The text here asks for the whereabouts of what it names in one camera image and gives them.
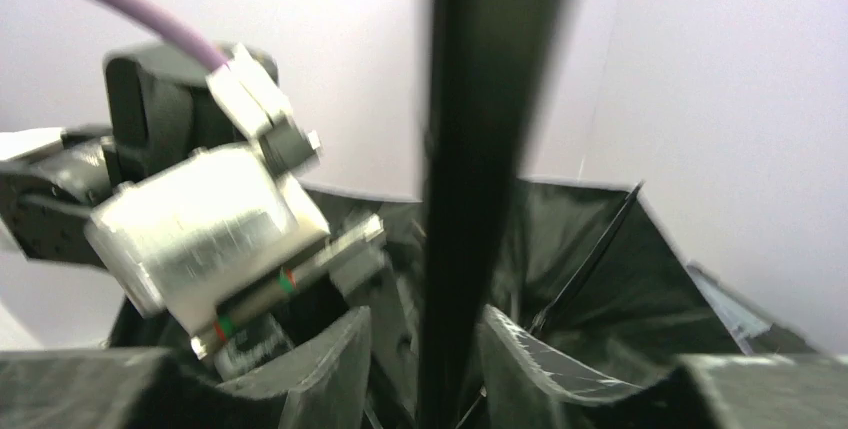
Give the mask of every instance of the black pole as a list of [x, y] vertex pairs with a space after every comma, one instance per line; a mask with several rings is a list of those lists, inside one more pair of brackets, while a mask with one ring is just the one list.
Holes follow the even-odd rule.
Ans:
[[418, 427], [452, 427], [559, 0], [434, 0]]

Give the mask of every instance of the cable connector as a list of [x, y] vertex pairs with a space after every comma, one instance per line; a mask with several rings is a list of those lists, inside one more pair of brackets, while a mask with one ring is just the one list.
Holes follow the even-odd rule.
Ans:
[[242, 44], [233, 48], [226, 65], [206, 77], [206, 83], [215, 102], [249, 140], [291, 122], [289, 98]]

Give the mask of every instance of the black plastic part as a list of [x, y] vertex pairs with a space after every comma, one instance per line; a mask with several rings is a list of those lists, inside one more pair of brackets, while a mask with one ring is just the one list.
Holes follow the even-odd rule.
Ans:
[[83, 232], [90, 208], [31, 194], [18, 200], [13, 214], [10, 229], [28, 258], [105, 270]]
[[384, 429], [383, 423], [380, 422], [380, 417], [377, 415], [377, 412], [374, 410], [374, 403], [371, 400], [370, 395], [365, 400], [365, 409], [362, 418], [362, 429]]
[[309, 139], [296, 127], [281, 124], [259, 138], [268, 171], [275, 177], [294, 171], [316, 156]]
[[0, 217], [30, 259], [103, 268], [83, 228], [111, 193], [96, 140], [34, 164], [0, 163]]
[[371, 379], [380, 386], [375, 404], [391, 413], [393, 426], [409, 424], [415, 413], [417, 357], [391, 264], [379, 248], [368, 247], [333, 271], [330, 280], [351, 307], [371, 309]]
[[106, 173], [109, 175], [109, 183], [113, 189], [119, 184], [126, 182], [121, 170], [121, 160], [118, 157], [118, 149], [115, 147], [115, 141], [106, 141], [101, 144], [103, 150], [103, 160], [106, 163]]
[[112, 135], [112, 127], [104, 124], [89, 124], [86, 126], [66, 129], [62, 133], [62, 146], [65, 149], [76, 146], [92, 139], [100, 139]]
[[[231, 54], [232, 45], [222, 45]], [[251, 54], [277, 80], [267, 55]], [[117, 159], [113, 180], [138, 182], [186, 159], [200, 147], [241, 140], [206, 87], [208, 71], [165, 44], [115, 52], [104, 64]]]
[[0, 426], [357, 429], [369, 352], [368, 310], [354, 309], [217, 387], [163, 349], [3, 353]]
[[492, 429], [831, 428], [848, 366], [820, 356], [684, 356], [647, 388], [589, 368], [489, 308], [479, 329]]

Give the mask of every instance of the green led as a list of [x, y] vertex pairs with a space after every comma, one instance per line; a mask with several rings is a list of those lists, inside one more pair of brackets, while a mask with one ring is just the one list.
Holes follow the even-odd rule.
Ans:
[[227, 316], [221, 316], [218, 318], [218, 327], [221, 328], [221, 332], [224, 333], [228, 338], [233, 335], [233, 321], [230, 320]]
[[289, 275], [286, 274], [285, 271], [280, 273], [280, 286], [283, 287], [283, 290], [288, 292], [294, 292], [294, 284], [292, 284], [291, 279], [289, 279]]

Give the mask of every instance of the white wall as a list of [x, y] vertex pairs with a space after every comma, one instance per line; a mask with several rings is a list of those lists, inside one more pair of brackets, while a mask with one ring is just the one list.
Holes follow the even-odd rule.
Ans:
[[[275, 56], [299, 123], [325, 146], [307, 180], [417, 194], [429, 0], [154, 1]], [[531, 173], [577, 174], [617, 0], [592, 1], [558, 41]], [[0, 131], [106, 122], [103, 55], [148, 38], [88, 0], [0, 0], [0, 21]], [[105, 276], [12, 256], [0, 271], [0, 301], [47, 346], [96, 340], [114, 317], [120, 292]]]
[[0, 351], [35, 351], [44, 346], [0, 304]]
[[848, 350], [848, 0], [621, 0], [583, 176]]

